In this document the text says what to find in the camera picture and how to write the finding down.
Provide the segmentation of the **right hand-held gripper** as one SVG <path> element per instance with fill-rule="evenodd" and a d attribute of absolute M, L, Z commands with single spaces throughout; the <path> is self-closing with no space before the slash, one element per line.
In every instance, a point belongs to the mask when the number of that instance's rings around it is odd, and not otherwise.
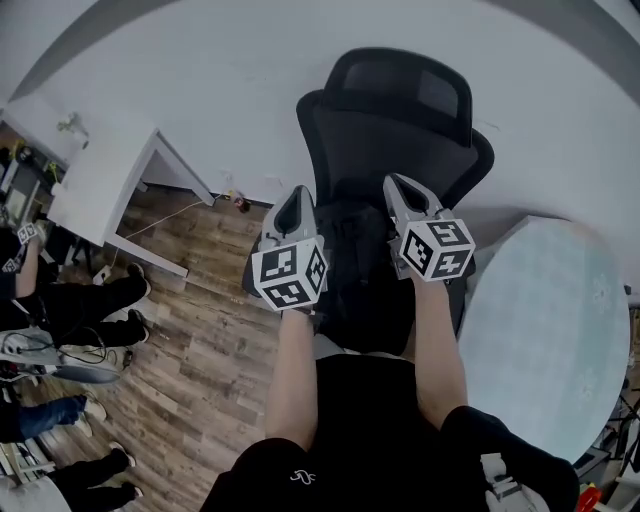
<path fill-rule="evenodd" d="M 383 193 L 387 213 L 398 232 L 389 242 L 397 278 L 407 279 L 412 272 L 425 282 L 461 277 L 476 248 L 464 221 L 442 209 L 430 189 L 407 176 L 387 175 Z M 402 224 L 407 220 L 406 207 L 426 216 Z"/>

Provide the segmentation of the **black mesh office chair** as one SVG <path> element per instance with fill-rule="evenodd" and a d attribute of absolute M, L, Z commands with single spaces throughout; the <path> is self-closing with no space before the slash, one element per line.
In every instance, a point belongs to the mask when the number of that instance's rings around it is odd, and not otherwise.
<path fill-rule="evenodd" d="M 387 175 L 416 180 L 453 213 L 494 164 L 490 142 L 472 125 L 472 94 L 465 78 L 409 51 L 359 48 L 345 53 L 325 86 L 299 100 L 296 113 L 314 171 L 315 185 L 307 189 L 315 206 L 316 235 L 321 235 L 320 208 L 364 202 L 389 218 L 389 245 L 398 232 L 383 193 Z M 243 276 L 250 294 L 251 253 Z M 461 277 L 441 281 L 454 319 L 463 314 L 466 281 L 474 268 L 472 256 Z"/>

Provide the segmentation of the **person's black t-shirt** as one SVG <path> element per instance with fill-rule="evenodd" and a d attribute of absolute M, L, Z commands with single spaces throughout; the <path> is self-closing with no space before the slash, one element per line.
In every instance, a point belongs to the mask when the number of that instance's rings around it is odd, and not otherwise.
<path fill-rule="evenodd" d="M 375 356 L 317 364 L 318 424 L 309 448 L 272 434 L 218 476 L 201 512 L 489 512 L 481 459 L 549 512 L 574 512 L 573 467 L 462 406 L 441 427 L 421 414 L 414 368 Z"/>

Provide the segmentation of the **round pale blue table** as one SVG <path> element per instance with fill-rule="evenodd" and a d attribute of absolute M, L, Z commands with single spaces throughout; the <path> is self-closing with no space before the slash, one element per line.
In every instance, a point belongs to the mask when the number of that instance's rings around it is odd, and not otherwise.
<path fill-rule="evenodd" d="M 476 255 L 458 334 L 468 400 L 577 461 L 608 421 L 630 352 L 615 257 L 589 229 L 529 216 Z"/>

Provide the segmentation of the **white desk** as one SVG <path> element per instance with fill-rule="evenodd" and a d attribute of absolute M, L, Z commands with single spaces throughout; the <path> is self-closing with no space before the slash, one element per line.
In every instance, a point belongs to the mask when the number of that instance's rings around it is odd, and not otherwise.
<path fill-rule="evenodd" d="M 185 278 L 186 268 L 117 234 L 127 205 L 155 155 L 204 204 L 214 204 L 204 182 L 154 125 L 105 125 L 96 129 L 88 146 L 74 155 L 63 180 L 53 186 L 47 218 L 99 247 L 112 245 Z"/>

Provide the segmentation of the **person's left forearm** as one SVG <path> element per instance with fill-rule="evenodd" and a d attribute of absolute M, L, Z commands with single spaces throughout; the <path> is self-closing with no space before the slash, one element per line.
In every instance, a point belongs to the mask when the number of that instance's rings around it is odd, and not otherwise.
<path fill-rule="evenodd" d="M 308 451 L 318 424 L 313 325 L 297 310 L 283 312 L 265 415 L 267 438 L 289 440 Z"/>

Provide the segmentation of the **person's right forearm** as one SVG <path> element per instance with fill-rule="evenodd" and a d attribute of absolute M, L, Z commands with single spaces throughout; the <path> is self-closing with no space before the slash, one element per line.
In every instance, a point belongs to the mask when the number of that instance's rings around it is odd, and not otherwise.
<path fill-rule="evenodd" d="M 459 353 L 443 282 L 411 276 L 415 291 L 415 380 L 418 407 L 439 429 L 456 408 L 468 404 Z"/>

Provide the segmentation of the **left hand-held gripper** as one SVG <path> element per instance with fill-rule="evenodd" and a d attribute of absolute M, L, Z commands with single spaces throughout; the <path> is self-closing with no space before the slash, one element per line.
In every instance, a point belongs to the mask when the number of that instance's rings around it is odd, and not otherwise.
<path fill-rule="evenodd" d="M 251 253 L 251 294 L 276 312 L 312 308 L 327 288 L 329 267 L 324 237 L 316 232 L 311 193 L 298 185 L 264 219 Z"/>

